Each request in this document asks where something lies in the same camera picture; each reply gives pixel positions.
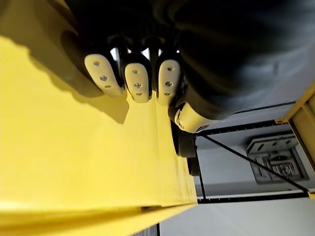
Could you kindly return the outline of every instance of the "metal rod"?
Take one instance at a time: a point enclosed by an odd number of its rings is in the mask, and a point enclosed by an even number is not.
[[[288,178],[286,178],[286,177],[284,177],[284,176],[278,174],[277,172],[275,172],[275,171],[273,171],[273,170],[270,170],[268,167],[265,167],[265,166],[259,164],[258,162],[256,162],[256,161],[254,161],[254,160],[248,158],[247,156],[244,156],[243,154],[241,154],[241,153],[239,153],[239,152],[237,152],[237,151],[231,149],[230,147],[228,147],[228,146],[226,146],[226,145],[224,145],[224,144],[218,142],[217,140],[214,140],[214,139],[212,139],[212,138],[210,138],[210,137],[208,137],[208,136],[202,136],[202,137],[204,137],[205,139],[207,139],[207,140],[209,140],[209,141],[211,141],[211,142],[213,142],[213,143],[219,145],[220,147],[222,147],[222,148],[224,148],[224,149],[230,151],[231,153],[233,153],[233,154],[235,154],[235,155],[237,155],[237,156],[239,156],[239,157],[241,157],[241,158],[243,158],[243,159],[245,159],[245,160],[247,160],[247,161],[253,163],[254,165],[257,165],[258,167],[260,167],[260,168],[262,168],[262,169],[264,169],[264,170],[266,170],[266,171],[268,171],[268,172],[274,174],[275,176],[277,176],[277,177],[279,177],[279,178],[285,180],[286,182],[292,184],[293,186],[295,186],[295,187],[301,189],[303,192],[308,193],[308,189],[307,189],[307,188],[305,188],[305,187],[303,187],[303,186],[297,184],[296,182],[293,182],[292,180],[290,180],[290,179],[288,179]]]
[[[198,153],[197,153],[197,146],[196,146],[196,137],[194,138],[194,142],[193,142],[193,147],[195,149],[195,155],[197,158],[197,162],[198,162],[198,169],[199,169],[199,179],[200,179],[200,185],[201,185],[201,191],[202,191],[202,196],[203,196],[203,200],[206,200],[206,192],[205,192],[205,187],[203,185],[203,180],[202,180],[202,176],[201,176],[201,169],[200,169],[200,164],[199,164],[199,158],[198,158]]]
[[[246,196],[246,197],[222,197],[222,198],[209,198],[206,201],[203,199],[198,200],[198,204],[215,204],[215,203],[239,203],[239,202],[255,202],[255,201],[269,201],[269,200],[281,200],[292,198],[308,198],[308,193],[285,193],[285,194],[273,194],[263,196]]]

